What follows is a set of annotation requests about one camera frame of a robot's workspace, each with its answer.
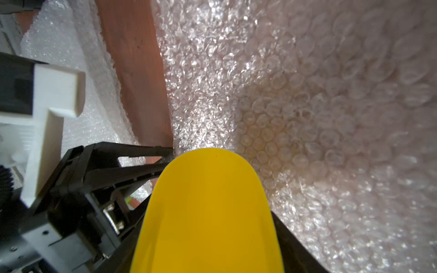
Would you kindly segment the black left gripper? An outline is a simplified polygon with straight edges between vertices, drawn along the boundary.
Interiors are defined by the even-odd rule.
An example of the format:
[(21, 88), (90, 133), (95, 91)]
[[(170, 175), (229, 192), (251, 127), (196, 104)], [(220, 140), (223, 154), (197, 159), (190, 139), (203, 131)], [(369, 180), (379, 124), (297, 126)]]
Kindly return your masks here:
[(37, 64), (1, 54), (1, 271), (96, 273), (115, 238), (105, 231), (103, 208), (159, 177), (174, 149), (110, 142), (72, 148), (26, 205)]

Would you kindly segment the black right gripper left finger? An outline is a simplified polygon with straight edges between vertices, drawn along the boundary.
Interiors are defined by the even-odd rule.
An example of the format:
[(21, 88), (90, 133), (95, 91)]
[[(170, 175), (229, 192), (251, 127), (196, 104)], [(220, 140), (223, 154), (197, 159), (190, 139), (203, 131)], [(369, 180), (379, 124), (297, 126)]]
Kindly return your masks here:
[(133, 210), (120, 195), (102, 210), (103, 220), (109, 225), (105, 231), (110, 236), (113, 250), (103, 251), (97, 273), (128, 273), (138, 244), (142, 222), (150, 201), (147, 197)]

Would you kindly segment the yellow plastic wine glass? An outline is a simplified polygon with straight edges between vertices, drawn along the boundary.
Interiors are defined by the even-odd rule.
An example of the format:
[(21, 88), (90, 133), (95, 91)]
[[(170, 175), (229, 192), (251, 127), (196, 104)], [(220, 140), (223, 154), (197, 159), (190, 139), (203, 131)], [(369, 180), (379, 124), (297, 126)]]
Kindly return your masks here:
[(282, 273), (272, 214), (253, 167), (207, 148), (176, 157), (152, 192), (133, 273)]

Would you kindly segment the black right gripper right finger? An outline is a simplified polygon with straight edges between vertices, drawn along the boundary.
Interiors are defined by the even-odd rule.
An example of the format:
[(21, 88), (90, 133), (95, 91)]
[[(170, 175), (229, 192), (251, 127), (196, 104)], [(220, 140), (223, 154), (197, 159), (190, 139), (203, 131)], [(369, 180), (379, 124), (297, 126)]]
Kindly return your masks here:
[(289, 231), (287, 226), (271, 212), (274, 222), (284, 271), (286, 273), (328, 273), (315, 257)]

